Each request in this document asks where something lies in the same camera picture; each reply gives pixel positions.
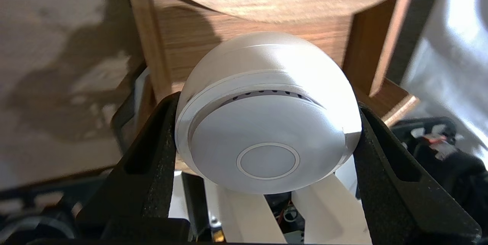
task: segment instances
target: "wooden stool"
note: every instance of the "wooden stool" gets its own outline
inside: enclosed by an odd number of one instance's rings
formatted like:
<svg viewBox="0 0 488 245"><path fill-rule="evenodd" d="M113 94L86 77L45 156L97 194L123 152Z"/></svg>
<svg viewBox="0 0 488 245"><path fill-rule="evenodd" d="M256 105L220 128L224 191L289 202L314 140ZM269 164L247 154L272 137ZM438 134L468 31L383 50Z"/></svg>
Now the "wooden stool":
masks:
<svg viewBox="0 0 488 245"><path fill-rule="evenodd" d="M418 103L385 78L410 0L309 0L290 7L286 0L235 0L227 6L225 1L230 0L131 0L156 101L181 90L193 67L219 43L244 33L281 31L331 56L357 99L386 125ZM184 162L177 168L188 170Z"/></svg>

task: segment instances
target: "white dome device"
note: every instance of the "white dome device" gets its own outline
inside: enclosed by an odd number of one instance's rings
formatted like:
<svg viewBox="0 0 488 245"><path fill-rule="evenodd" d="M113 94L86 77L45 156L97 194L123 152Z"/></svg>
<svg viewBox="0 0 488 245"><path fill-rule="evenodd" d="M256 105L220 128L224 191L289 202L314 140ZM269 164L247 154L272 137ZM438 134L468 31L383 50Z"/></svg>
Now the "white dome device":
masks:
<svg viewBox="0 0 488 245"><path fill-rule="evenodd" d="M178 102L175 141L197 174L244 193L282 193L351 156L361 118L350 83L322 50L259 32L211 50Z"/></svg>

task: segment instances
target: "black clamp jaw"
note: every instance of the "black clamp jaw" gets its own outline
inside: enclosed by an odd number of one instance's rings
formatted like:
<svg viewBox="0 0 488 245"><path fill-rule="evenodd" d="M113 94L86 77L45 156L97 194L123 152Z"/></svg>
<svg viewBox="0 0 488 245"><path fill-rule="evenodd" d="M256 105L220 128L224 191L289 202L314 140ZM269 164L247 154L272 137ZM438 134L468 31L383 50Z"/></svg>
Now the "black clamp jaw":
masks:
<svg viewBox="0 0 488 245"><path fill-rule="evenodd" d="M128 152L78 214L78 227L86 239L39 240L34 244L188 241L188 221L167 218L179 96L178 92L160 102ZM478 224L370 109L359 108L363 132L354 160L373 244L475 244L481 237Z"/></svg>

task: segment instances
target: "white fabric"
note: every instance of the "white fabric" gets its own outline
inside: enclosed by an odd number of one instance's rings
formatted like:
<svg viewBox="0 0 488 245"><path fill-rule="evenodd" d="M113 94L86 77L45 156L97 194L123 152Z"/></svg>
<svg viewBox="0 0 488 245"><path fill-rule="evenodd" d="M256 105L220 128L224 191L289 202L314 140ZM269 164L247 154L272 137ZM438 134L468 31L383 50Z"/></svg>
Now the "white fabric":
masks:
<svg viewBox="0 0 488 245"><path fill-rule="evenodd" d="M448 116L456 144L487 164L488 0L436 0L401 86L422 101L408 117Z"/></svg>

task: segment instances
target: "gray wall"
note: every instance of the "gray wall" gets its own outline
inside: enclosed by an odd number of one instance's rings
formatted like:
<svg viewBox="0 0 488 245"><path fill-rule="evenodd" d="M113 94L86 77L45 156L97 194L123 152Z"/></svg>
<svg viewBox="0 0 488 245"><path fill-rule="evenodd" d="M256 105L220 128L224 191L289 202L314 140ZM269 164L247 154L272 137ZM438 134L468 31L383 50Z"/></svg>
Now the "gray wall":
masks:
<svg viewBox="0 0 488 245"><path fill-rule="evenodd" d="M128 0L0 0L0 188L116 163L141 57Z"/></svg>

